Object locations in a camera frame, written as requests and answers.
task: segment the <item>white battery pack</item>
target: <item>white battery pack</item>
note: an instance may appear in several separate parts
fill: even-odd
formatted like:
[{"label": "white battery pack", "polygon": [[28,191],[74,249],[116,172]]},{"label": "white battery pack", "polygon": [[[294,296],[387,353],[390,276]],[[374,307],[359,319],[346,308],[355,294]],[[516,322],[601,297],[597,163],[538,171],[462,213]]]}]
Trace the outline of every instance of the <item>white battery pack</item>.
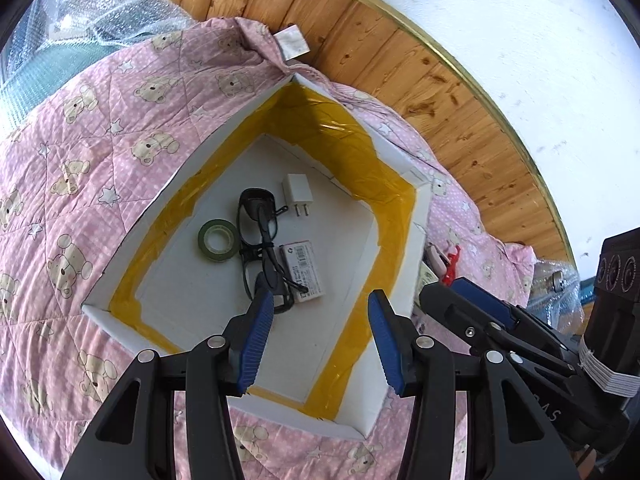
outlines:
[{"label": "white battery pack", "polygon": [[292,288],[297,303],[313,300],[324,294],[314,249],[309,240],[281,245],[280,254],[289,269],[289,277],[309,289],[308,292],[302,293]]}]

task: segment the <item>blue gripper pad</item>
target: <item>blue gripper pad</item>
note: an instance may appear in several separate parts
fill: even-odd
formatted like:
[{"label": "blue gripper pad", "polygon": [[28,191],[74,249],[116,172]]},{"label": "blue gripper pad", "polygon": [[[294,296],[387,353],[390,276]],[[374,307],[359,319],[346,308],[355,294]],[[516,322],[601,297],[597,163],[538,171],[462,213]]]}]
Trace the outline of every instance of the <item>blue gripper pad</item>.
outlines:
[{"label": "blue gripper pad", "polygon": [[273,322],[273,308],[273,294],[261,288],[246,313],[229,320],[223,333],[229,340],[229,363],[240,395],[255,383]]},{"label": "blue gripper pad", "polygon": [[458,278],[451,283],[451,290],[459,294],[469,303],[500,321],[507,330],[515,327],[515,320],[511,317],[511,309],[484,288],[477,286],[466,278]]},{"label": "blue gripper pad", "polygon": [[411,320],[394,313],[382,290],[369,294],[367,312],[386,382],[399,396],[411,396],[416,383],[411,343],[417,330]]}]

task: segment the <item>gold trim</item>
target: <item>gold trim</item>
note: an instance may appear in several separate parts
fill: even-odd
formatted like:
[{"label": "gold trim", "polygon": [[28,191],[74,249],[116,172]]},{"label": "gold trim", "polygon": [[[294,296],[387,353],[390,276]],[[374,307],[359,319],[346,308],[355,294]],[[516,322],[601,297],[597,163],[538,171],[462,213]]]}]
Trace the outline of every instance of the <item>gold trim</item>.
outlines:
[{"label": "gold trim", "polygon": [[569,244],[569,238],[566,234],[564,224],[562,224],[562,220],[560,218],[560,213],[558,212],[558,208],[556,207],[556,203],[551,196],[549,188],[546,186],[540,170],[531,157],[529,150],[526,149],[524,143],[520,139],[520,136],[516,133],[514,127],[511,126],[507,117],[505,117],[504,114],[500,111],[500,108],[498,108],[498,105],[494,102],[494,100],[480,86],[480,83],[478,83],[478,81],[476,81],[473,76],[456,60],[456,58],[454,58],[447,50],[445,50],[444,47],[436,40],[434,40],[423,28],[419,27],[417,23],[412,22],[412,20],[410,20],[404,14],[398,12],[396,9],[386,4],[382,0],[358,1],[368,7],[371,7],[374,10],[377,10],[383,16],[386,16],[390,20],[393,20],[403,30],[423,43],[424,46],[430,49],[433,54],[441,60],[441,62],[447,65],[449,69],[466,84],[471,93],[482,103],[484,108],[489,112],[489,115],[494,118],[494,120],[500,126],[500,129],[507,135],[511,143],[514,145],[516,151],[520,155],[520,158],[524,162],[524,165],[532,175],[540,194],[546,202],[546,206],[551,212],[551,217],[556,224],[556,228],[558,229],[558,233],[560,234],[560,238],[562,239],[562,243],[564,244],[566,255],[571,263],[575,266],[574,252],[572,251],[571,245]]}]

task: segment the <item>yellow tape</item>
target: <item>yellow tape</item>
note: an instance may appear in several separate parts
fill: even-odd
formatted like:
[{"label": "yellow tape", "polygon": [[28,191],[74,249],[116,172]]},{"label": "yellow tape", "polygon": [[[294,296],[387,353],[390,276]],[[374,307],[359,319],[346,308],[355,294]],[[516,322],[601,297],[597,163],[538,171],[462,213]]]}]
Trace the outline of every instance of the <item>yellow tape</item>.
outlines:
[{"label": "yellow tape", "polygon": [[288,408],[293,408],[294,410],[298,410],[299,412],[301,412],[305,407],[302,402],[297,402],[296,400],[289,399],[289,397],[285,397],[281,394],[276,394],[269,390],[265,390],[264,388],[256,386],[255,384],[253,386],[250,386],[247,392],[251,395],[270,400],[271,402],[277,402],[278,404],[282,404],[283,406],[287,406]]},{"label": "yellow tape", "polygon": [[[390,293],[396,282],[415,205],[415,189],[379,160],[371,138],[347,110],[309,88],[290,83],[279,90],[247,117],[169,200],[130,262],[111,298],[110,311],[167,351],[181,351],[142,322],[136,290],[178,226],[191,216],[200,196],[261,133],[305,150],[331,171],[355,200],[369,205],[378,224],[378,256],[327,364],[302,407],[296,402],[285,403],[307,415],[332,420],[340,409],[351,369],[371,338],[367,296],[374,288]],[[261,388],[252,392],[280,402],[280,396]]]}]

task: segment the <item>eyeglasses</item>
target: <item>eyeglasses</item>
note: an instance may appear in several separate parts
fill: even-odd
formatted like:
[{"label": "eyeglasses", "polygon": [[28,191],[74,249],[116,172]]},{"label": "eyeglasses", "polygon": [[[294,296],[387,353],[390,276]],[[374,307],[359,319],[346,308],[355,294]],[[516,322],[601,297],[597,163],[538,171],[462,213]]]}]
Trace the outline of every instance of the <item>eyeglasses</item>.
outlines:
[{"label": "eyeglasses", "polygon": [[[282,267],[273,250],[273,240],[278,234],[278,216],[288,210],[289,207],[286,205],[276,209],[276,199],[270,191],[252,187],[245,189],[240,195],[236,215],[244,290],[250,300],[261,287],[270,290],[274,296],[281,296],[283,304],[275,307],[276,314],[286,312],[293,306],[292,288],[302,293],[308,292],[306,286],[289,279],[288,272]],[[257,223],[258,233],[255,225],[252,226],[252,222]],[[251,231],[254,234],[251,238],[252,243],[247,241]],[[262,262],[262,271],[255,279],[253,293],[249,287],[247,273],[248,266],[252,262]]]}]

